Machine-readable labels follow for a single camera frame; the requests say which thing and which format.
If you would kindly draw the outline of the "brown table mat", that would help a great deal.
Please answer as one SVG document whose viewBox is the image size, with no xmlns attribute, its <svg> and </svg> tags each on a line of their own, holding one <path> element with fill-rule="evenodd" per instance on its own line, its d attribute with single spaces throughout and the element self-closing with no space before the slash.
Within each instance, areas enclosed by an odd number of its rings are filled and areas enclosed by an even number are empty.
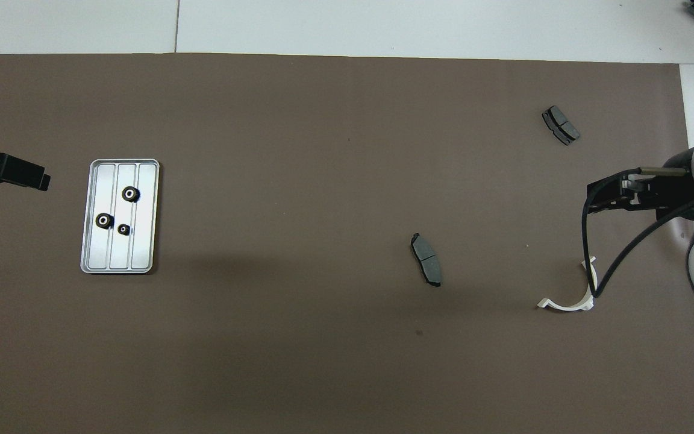
<svg viewBox="0 0 694 434">
<path fill-rule="evenodd" d="M 0 55 L 0 434 L 694 434 L 691 222 L 536 306 L 687 146 L 669 64 Z M 97 159 L 160 163 L 146 274 L 80 269 Z"/>
</svg>

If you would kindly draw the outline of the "white curved plastic bracket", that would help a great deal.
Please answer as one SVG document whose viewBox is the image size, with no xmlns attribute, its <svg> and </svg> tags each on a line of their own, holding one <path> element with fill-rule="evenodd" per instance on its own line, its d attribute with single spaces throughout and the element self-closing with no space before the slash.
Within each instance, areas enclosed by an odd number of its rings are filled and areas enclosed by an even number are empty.
<svg viewBox="0 0 694 434">
<path fill-rule="evenodd" d="M 543 298 L 537 303 L 537 307 L 540 309 L 551 309 L 559 312 L 587 312 L 595 307 L 594 293 L 599 285 L 599 277 L 597 270 L 595 269 L 596 256 L 589 256 L 585 261 L 581 262 L 581 266 L 584 271 L 590 272 L 590 278 L 592 278 L 592 285 L 587 285 L 586 291 L 584 291 L 583 297 L 570 306 L 562 306 L 559 303 L 554 302 L 550 298 Z"/>
</svg>

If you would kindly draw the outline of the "long dark brake pad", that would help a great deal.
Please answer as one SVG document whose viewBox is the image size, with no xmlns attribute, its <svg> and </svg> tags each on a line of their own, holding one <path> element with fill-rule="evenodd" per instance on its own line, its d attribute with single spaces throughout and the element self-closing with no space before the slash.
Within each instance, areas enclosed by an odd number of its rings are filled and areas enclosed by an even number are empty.
<svg viewBox="0 0 694 434">
<path fill-rule="evenodd" d="M 410 246 L 426 283 L 440 288 L 443 280 L 442 267 L 432 245 L 421 234 L 414 233 Z"/>
</svg>

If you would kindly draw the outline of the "silver metal tray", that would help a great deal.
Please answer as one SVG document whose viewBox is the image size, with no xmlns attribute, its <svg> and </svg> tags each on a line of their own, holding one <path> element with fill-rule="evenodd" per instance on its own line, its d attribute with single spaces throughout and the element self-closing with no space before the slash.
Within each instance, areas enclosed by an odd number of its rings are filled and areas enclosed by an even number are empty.
<svg viewBox="0 0 694 434">
<path fill-rule="evenodd" d="M 137 203 L 121 197 L 140 191 Z M 80 269 L 86 274 L 146 274 L 154 266 L 160 163 L 155 159 L 97 159 L 89 165 Z M 95 226 L 99 213 L 114 216 L 108 230 Z M 129 236 L 117 226 L 131 227 Z"/>
</svg>

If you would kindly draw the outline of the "short dark brake pad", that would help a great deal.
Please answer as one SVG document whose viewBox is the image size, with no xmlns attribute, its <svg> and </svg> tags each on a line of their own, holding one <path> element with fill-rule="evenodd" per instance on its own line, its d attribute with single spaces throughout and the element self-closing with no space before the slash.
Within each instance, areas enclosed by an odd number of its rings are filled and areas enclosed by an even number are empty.
<svg viewBox="0 0 694 434">
<path fill-rule="evenodd" d="M 542 113 L 543 123 L 563 145 L 570 145 L 581 137 L 581 133 L 557 107 L 551 106 Z"/>
</svg>

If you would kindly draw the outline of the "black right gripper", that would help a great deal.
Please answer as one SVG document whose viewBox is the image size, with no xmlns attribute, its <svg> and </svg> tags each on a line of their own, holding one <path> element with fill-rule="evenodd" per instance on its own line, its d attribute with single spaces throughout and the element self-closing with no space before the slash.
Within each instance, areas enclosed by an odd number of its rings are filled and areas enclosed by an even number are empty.
<svg viewBox="0 0 694 434">
<path fill-rule="evenodd" d="M 682 168 L 688 173 L 683 177 L 617 177 L 601 179 L 586 186 L 588 215 L 608 210 L 643 211 L 652 209 L 656 194 L 658 209 L 655 220 L 663 219 L 669 212 L 694 200 L 694 179 L 691 174 L 694 151 L 684 151 L 664 162 L 664 168 Z"/>
</svg>

